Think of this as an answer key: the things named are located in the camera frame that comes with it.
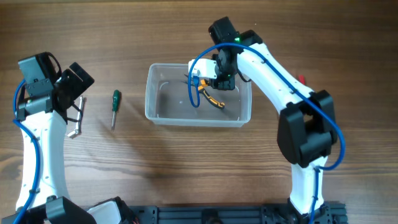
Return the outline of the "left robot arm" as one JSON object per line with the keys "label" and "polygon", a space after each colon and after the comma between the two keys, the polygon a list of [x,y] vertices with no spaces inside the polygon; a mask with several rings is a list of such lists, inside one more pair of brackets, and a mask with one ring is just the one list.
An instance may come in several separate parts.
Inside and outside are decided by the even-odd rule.
{"label": "left robot arm", "polygon": [[77,63],[62,70],[50,52],[18,62],[24,76],[13,97],[14,124],[24,144],[22,186],[16,212],[2,223],[139,223],[119,197],[85,210],[70,200],[64,140],[80,133],[84,102],[94,79]]}

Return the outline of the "orange black needle-nose pliers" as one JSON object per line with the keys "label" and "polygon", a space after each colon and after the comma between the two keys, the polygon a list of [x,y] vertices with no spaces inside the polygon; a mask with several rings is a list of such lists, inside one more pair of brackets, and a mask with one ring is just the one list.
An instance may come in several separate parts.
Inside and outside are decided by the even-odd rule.
{"label": "orange black needle-nose pliers", "polygon": [[199,83],[196,85],[194,81],[191,81],[190,83],[191,86],[197,88],[197,95],[203,95],[205,99],[214,106],[215,108],[218,109],[224,109],[225,104],[223,102],[215,100],[210,94],[205,90],[207,86],[209,86],[209,81],[206,79],[202,79],[199,81]]}

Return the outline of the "green handled screwdriver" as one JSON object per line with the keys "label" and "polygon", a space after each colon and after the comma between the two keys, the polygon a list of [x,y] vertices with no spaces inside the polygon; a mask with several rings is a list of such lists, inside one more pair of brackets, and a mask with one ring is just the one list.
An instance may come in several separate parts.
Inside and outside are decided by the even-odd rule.
{"label": "green handled screwdriver", "polygon": [[112,125],[111,125],[112,131],[114,131],[114,128],[115,128],[116,114],[119,109],[120,101],[121,101],[121,92],[119,90],[114,90],[113,105],[112,105],[113,118],[112,118]]}

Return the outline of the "red handled snips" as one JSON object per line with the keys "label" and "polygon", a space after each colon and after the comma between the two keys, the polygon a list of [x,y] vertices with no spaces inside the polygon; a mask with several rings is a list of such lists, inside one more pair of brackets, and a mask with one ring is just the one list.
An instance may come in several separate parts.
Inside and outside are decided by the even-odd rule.
{"label": "red handled snips", "polygon": [[303,76],[303,75],[299,75],[298,76],[298,80],[299,80],[299,82],[301,83],[301,84],[305,84],[305,77]]}

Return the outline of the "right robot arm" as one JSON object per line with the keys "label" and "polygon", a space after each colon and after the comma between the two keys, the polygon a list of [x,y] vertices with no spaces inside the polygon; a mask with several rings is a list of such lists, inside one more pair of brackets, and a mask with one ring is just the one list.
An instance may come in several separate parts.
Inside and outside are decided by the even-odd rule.
{"label": "right robot arm", "polygon": [[335,121],[334,102],[294,78],[253,31],[238,32],[228,17],[208,32],[217,53],[199,71],[210,74],[216,90],[233,90],[235,76],[255,83],[278,114],[277,145],[292,168],[292,191],[277,219],[289,223],[339,223],[322,197],[323,173],[339,166],[345,139]]}

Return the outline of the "silver L-shaped socket wrench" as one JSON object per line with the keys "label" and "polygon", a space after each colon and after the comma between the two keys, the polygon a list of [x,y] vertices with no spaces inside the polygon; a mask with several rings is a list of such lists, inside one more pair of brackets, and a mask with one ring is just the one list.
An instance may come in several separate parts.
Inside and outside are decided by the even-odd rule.
{"label": "silver L-shaped socket wrench", "polygon": [[76,104],[72,104],[72,107],[78,112],[76,119],[68,119],[69,121],[76,123],[75,129],[67,134],[70,139],[74,139],[81,134],[81,124],[83,120],[83,111],[86,98],[84,96],[80,96],[79,101],[80,102],[78,106]]}

